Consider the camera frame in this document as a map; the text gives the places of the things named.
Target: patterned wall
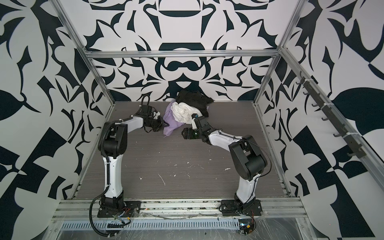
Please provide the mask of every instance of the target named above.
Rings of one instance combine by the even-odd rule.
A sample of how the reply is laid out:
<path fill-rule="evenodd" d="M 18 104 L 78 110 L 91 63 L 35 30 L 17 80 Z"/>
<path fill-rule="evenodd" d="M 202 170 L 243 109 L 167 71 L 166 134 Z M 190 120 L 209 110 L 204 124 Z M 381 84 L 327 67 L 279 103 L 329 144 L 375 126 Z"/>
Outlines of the patterned wall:
<path fill-rule="evenodd" d="M 384 2 L 309 0 L 288 49 L 383 157 Z M 296 75 L 279 62 L 260 99 L 264 123 L 294 195 L 320 239 L 382 239 L 384 193 Z"/>
<path fill-rule="evenodd" d="M 253 100 L 272 57 L 99 58 L 94 60 L 116 101 L 175 98 L 186 89 L 214 100 Z"/>
<path fill-rule="evenodd" d="M 46 0 L 0 4 L 0 239 L 29 240 L 66 199 L 110 104 Z"/>
<path fill-rule="evenodd" d="M 63 0 L 94 51 L 276 48 L 297 0 Z"/>
<path fill-rule="evenodd" d="M 384 1 L 310 0 L 287 47 L 384 157 Z"/>

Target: pile of clothes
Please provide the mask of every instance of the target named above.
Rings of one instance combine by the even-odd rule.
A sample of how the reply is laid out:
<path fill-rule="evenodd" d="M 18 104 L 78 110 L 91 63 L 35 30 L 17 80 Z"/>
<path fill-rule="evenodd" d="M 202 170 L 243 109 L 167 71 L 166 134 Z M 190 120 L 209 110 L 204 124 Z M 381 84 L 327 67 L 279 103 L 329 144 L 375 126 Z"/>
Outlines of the pile of clothes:
<path fill-rule="evenodd" d="M 164 128 L 164 135 L 171 135 L 172 131 L 183 124 L 192 124 L 192 114 L 199 117 L 208 117 L 207 104 L 213 103 L 213 99 L 204 96 L 200 92 L 181 90 L 176 99 L 167 106 L 164 121 L 169 126 Z"/>

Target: purple cloth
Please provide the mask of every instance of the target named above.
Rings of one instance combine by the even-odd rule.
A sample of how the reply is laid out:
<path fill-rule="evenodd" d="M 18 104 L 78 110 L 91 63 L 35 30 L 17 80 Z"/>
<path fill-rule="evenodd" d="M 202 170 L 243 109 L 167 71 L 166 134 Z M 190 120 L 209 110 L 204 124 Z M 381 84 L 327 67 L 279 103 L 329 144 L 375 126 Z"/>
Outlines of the purple cloth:
<path fill-rule="evenodd" d="M 174 103 L 176 100 L 172 100 L 169 105 L 167 106 L 167 109 L 166 109 L 166 112 L 164 114 L 164 121 L 166 121 L 168 124 L 169 124 L 169 127 L 165 127 L 164 128 L 164 135 L 166 136 L 169 136 L 171 135 L 171 133 L 173 132 L 173 130 L 175 130 L 176 128 L 182 126 L 184 123 L 183 122 L 178 122 L 175 120 L 175 118 L 173 117 L 173 113 L 172 113 L 172 110 L 171 110 L 171 106 L 172 106 L 172 103 Z"/>

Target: transparent plastic sheet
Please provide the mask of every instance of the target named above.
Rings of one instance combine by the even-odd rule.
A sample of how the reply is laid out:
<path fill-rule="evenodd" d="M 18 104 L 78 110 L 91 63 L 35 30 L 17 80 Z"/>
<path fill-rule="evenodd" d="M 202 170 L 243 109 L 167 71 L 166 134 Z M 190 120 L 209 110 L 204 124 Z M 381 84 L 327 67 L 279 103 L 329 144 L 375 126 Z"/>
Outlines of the transparent plastic sheet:
<path fill-rule="evenodd" d="M 91 228 L 64 228 L 68 223 L 77 221 L 80 224 L 89 220 L 66 220 L 64 218 L 63 225 L 59 231 L 58 240 L 93 240 L 107 239 L 99 236 Z M 109 220 L 94 220 L 95 223 L 109 223 Z M 172 216 L 154 216 L 152 214 L 136 214 L 131 218 L 130 228 L 120 230 L 117 236 L 110 237 L 116 240 L 131 239 L 218 239 L 218 240 L 234 240 L 234 239 L 257 239 L 257 240 L 298 240 L 312 239 L 308 222 L 306 218 L 284 217 L 284 215 L 270 215 L 267 211 L 262 216 L 255 216 L 256 227 L 253 232 L 248 235 L 241 234 L 239 227 L 234 227 L 233 223 L 224 223 L 225 221 L 238 221 L 239 224 L 251 221 L 250 217 L 241 218 L 223 217 L 221 214 L 216 215 L 186 215 L 178 216 L 175 219 Z"/>

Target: black cloth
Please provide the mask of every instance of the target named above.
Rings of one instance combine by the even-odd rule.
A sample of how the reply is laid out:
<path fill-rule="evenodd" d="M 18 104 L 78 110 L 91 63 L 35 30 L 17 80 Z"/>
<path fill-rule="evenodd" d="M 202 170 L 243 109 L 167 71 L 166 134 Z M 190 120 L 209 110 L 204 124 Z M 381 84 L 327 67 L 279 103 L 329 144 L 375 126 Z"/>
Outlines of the black cloth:
<path fill-rule="evenodd" d="M 213 103 L 213 99 L 209 98 L 200 92 L 189 92 L 181 90 L 176 97 L 177 103 L 186 103 L 191 107 L 200 110 L 204 117 L 208 117 L 207 104 Z"/>

